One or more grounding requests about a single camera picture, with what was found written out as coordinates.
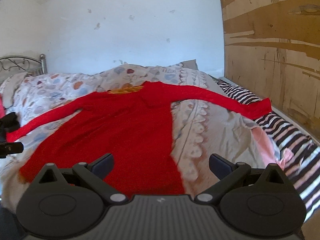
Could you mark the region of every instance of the wall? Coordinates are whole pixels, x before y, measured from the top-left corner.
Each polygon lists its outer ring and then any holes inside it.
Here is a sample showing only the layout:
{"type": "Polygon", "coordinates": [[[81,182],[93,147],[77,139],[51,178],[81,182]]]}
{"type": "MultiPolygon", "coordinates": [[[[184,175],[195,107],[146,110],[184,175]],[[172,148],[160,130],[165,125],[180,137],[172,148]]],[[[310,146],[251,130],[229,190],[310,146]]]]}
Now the wall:
{"type": "Polygon", "coordinates": [[[93,74],[122,62],[172,65],[197,59],[224,69],[220,0],[41,0],[49,72],[93,74]]]}
{"type": "MultiPolygon", "coordinates": [[[[0,57],[23,54],[38,58],[43,52],[42,6],[37,0],[0,0],[0,57]]],[[[15,73],[0,72],[0,82],[15,73]]]]}
{"type": "Polygon", "coordinates": [[[320,138],[320,0],[221,0],[225,77],[320,138]]]}

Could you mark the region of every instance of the red shirt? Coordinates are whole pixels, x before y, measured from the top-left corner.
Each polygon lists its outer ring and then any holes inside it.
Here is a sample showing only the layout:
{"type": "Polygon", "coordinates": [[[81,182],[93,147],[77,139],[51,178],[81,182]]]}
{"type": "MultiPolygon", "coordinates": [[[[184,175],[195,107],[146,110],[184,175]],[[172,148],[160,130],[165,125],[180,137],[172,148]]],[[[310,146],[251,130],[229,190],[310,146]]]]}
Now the red shirt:
{"type": "Polygon", "coordinates": [[[21,167],[29,182],[46,163],[70,168],[78,162],[91,163],[106,153],[115,160],[104,179],[126,194],[184,194],[172,151],[171,103],[186,99],[205,100],[250,119],[271,112],[270,100],[249,105],[195,86],[145,82],[138,92],[111,94],[93,92],[53,109],[7,134],[13,142],[36,127],[82,111],[44,140],[21,167]]]}

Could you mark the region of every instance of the pink fabric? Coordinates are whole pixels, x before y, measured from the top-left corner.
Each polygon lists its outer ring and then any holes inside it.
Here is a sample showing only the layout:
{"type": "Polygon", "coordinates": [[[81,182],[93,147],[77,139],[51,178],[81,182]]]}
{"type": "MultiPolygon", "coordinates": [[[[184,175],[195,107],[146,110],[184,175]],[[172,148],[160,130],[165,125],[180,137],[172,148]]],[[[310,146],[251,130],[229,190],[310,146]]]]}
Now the pink fabric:
{"type": "Polygon", "coordinates": [[[1,99],[1,95],[0,95],[0,118],[5,116],[5,111],[4,111],[4,107],[2,105],[2,99],[1,99]]]}
{"type": "Polygon", "coordinates": [[[263,163],[267,166],[269,163],[277,163],[282,170],[286,162],[288,162],[292,157],[293,153],[290,149],[286,148],[283,152],[283,158],[277,160],[275,158],[275,150],[273,148],[272,142],[270,141],[268,135],[261,127],[254,127],[251,130],[252,136],[257,143],[258,151],[262,156],[263,163]]]}

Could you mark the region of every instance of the triangular hole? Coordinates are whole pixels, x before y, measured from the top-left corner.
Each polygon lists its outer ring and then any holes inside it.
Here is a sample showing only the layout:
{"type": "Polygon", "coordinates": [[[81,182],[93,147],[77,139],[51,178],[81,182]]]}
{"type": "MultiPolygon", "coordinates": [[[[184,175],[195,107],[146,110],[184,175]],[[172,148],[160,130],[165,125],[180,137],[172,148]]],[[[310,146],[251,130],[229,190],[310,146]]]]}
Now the triangular hole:
{"type": "Polygon", "coordinates": [[[266,179],[267,182],[272,182],[272,183],[278,183],[278,184],[284,184],[281,176],[279,173],[275,170],[271,171],[266,179]]]}
{"type": "Polygon", "coordinates": [[[53,170],[47,170],[45,174],[42,176],[39,183],[48,183],[48,182],[54,182],[57,181],[56,176],[53,173],[53,170]]]}

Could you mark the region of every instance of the gray ribbed panel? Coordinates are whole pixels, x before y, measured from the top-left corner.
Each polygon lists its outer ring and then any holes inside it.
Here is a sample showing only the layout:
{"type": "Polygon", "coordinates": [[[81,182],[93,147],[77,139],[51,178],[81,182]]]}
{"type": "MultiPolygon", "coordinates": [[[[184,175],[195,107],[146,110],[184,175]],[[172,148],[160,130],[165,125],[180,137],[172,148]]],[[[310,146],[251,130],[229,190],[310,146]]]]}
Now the gray ribbed panel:
{"type": "MultiPolygon", "coordinates": [[[[38,238],[28,236],[25,240],[38,238]]],[[[188,196],[135,196],[113,206],[91,231],[72,240],[254,240],[227,227],[211,206],[188,196]]],[[[288,236],[283,240],[299,240],[288,236]]]]}

